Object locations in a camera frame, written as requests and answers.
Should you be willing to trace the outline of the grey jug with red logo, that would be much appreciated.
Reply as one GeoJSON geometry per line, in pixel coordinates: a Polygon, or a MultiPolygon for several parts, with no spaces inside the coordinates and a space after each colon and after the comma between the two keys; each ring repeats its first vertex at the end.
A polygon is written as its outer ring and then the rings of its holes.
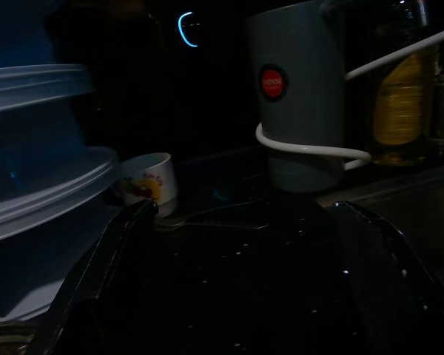
{"type": "Polygon", "coordinates": [[[281,143],[343,146],[342,27],[307,0],[247,19],[263,134],[281,143]]]}

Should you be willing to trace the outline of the white cartoon print cup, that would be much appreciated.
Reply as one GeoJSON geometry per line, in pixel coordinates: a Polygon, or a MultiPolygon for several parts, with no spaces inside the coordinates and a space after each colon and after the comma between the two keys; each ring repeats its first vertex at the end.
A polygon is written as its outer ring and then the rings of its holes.
{"type": "Polygon", "coordinates": [[[140,155],[120,163],[116,191],[125,206],[150,200],[158,216],[171,215],[178,205],[178,185],[172,156],[165,152],[140,155]]]}

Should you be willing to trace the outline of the yellow oil bottle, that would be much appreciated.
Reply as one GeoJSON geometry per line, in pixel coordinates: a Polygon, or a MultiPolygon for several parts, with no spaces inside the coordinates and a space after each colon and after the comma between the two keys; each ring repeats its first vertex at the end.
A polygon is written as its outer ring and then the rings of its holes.
{"type": "MultiPolygon", "coordinates": [[[[433,33],[426,0],[377,0],[370,53],[379,58],[433,33]]],[[[369,151],[375,164],[412,166],[426,155],[437,45],[418,50],[371,72],[369,151]]]]}

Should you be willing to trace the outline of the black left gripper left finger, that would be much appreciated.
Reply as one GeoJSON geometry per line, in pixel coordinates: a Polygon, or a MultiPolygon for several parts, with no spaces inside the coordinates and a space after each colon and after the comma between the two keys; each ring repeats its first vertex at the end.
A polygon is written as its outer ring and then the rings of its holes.
{"type": "Polygon", "coordinates": [[[122,209],[72,268],[36,332],[36,355],[130,355],[144,244],[157,206],[122,209]]]}

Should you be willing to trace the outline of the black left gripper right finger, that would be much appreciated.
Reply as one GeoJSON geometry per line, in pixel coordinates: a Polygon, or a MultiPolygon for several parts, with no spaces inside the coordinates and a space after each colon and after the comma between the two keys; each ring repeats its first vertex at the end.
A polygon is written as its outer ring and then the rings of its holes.
{"type": "Polygon", "coordinates": [[[374,355],[444,355],[444,286],[403,233],[354,203],[337,202],[332,214],[374,355]]]}

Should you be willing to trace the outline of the white tiered plastic rack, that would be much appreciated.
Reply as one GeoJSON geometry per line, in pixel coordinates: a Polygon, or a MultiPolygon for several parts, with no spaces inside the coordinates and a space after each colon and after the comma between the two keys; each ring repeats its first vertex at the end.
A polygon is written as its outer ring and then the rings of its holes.
{"type": "Polygon", "coordinates": [[[71,107],[93,92],[60,64],[45,22],[63,0],[0,0],[0,322],[48,310],[112,209],[118,158],[88,147],[71,107]]]}

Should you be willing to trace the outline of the stainless steel sink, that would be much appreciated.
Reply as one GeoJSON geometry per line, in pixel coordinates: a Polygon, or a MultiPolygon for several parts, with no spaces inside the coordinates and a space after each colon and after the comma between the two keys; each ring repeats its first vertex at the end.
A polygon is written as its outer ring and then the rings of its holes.
{"type": "Polygon", "coordinates": [[[444,285],[444,165],[325,193],[316,201],[324,208],[349,201],[384,217],[444,285]]]}

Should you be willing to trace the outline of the metal spoon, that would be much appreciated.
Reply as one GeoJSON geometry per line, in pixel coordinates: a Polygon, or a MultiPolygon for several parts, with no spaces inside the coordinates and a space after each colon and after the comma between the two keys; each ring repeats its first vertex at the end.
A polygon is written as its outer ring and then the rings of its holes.
{"type": "Polygon", "coordinates": [[[241,230],[260,230],[269,227],[269,223],[260,218],[249,219],[242,217],[241,206],[234,209],[218,208],[210,209],[180,217],[157,217],[154,226],[157,231],[170,232],[183,227],[209,227],[241,230]]]}

